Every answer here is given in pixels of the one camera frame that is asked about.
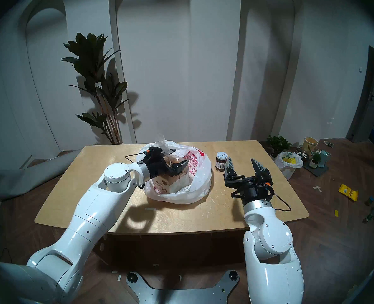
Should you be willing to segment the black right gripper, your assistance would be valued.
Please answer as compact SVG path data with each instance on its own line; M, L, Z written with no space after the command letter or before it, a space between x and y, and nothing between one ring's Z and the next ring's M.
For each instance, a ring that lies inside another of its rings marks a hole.
M225 162L225 186L235 189L231 197L240 198L243 206L256 200L267 204L274 196L270 172L259 161L251 158L251 162L255 176L245 177L244 175L236 175L232 158L228 157Z

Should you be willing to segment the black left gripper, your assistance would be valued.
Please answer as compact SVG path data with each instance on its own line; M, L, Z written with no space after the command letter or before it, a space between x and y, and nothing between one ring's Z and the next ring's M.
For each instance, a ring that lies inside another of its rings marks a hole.
M177 150L165 151L165 157L177 158L177 154L174 154ZM153 179L159 175L177 176L183 173L185 169L188 170L189 160L183 160L179 163L173 163L170 167L163 155L163 151L159 147L149 147L145 152L143 163L146 165L150 179Z

